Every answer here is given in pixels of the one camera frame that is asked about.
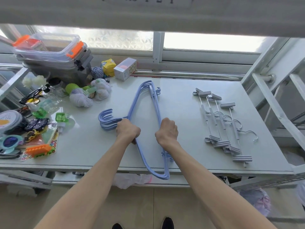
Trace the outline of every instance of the shoe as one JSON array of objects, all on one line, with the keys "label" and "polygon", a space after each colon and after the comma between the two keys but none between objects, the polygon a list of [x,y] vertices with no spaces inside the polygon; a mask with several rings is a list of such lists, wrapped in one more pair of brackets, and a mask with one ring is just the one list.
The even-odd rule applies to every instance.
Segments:
[{"label": "shoe", "polygon": [[163,220],[162,229],[174,229],[173,220],[170,217]]},{"label": "shoe", "polygon": [[123,229],[123,228],[120,224],[116,223],[112,226],[112,229]]}]

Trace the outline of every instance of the hand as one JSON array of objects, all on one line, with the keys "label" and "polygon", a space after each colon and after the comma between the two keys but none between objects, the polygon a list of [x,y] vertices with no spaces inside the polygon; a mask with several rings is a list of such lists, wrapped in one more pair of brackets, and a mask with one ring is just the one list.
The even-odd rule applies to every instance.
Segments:
[{"label": "hand", "polygon": [[116,127],[116,137],[125,138],[128,141],[128,144],[132,142],[135,144],[135,138],[138,137],[141,133],[141,129],[133,125],[128,119],[122,119],[117,123]]},{"label": "hand", "polygon": [[171,142],[177,142],[178,127],[175,121],[164,118],[161,122],[160,129],[155,133],[157,142],[165,149]]}]

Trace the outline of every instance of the hanger hook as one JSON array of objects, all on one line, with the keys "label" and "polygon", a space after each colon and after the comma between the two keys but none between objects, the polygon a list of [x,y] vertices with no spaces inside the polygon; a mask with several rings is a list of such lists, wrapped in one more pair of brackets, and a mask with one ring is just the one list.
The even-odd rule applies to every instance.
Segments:
[{"label": "hanger hook", "polygon": [[257,136],[257,134],[255,133],[255,132],[253,132],[253,131],[251,131],[251,130],[248,130],[248,131],[242,131],[242,130],[237,130],[238,132],[244,132],[244,133],[247,133],[247,132],[251,132],[251,133],[253,133],[255,136],[256,136],[256,139],[254,139],[253,141],[257,141],[258,140],[258,136]]}]

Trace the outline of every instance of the floor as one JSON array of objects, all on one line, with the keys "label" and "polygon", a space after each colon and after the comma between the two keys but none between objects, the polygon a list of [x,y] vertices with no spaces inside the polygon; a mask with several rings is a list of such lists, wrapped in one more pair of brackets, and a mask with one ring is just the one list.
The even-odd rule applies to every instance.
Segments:
[{"label": "floor", "polygon": [[[0,222],[3,229],[32,229],[70,186],[54,186],[37,197],[8,194],[0,185]],[[266,190],[271,197],[271,216],[305,217],[294,190]],[[176,229],[215,227],[189,188],[113,187],[101,208],[94,229],[111,228],[119,222],[124,229],[159,229],[170,216]],[[278,229],[305,229],[305,224],[277,223]]]}]

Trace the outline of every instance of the clear plastic lid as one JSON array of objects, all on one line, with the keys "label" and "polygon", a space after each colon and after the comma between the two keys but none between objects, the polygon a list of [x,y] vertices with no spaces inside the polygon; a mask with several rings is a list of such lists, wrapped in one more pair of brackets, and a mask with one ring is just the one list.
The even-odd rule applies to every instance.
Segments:
[{"label": "clear plastic lid", "polygon": [[0,133],[4,133],[16,127],[22,120],[22,115],[14,110],[0,113]]},{"label": "clear plastic lid", "polygon": [[23,50],[16,46],[14,53],[26,59],[64,62],[71,61],[84,47],[84,43],[76,34],[36,33],[30,38],[40,40],[48,51]]}]

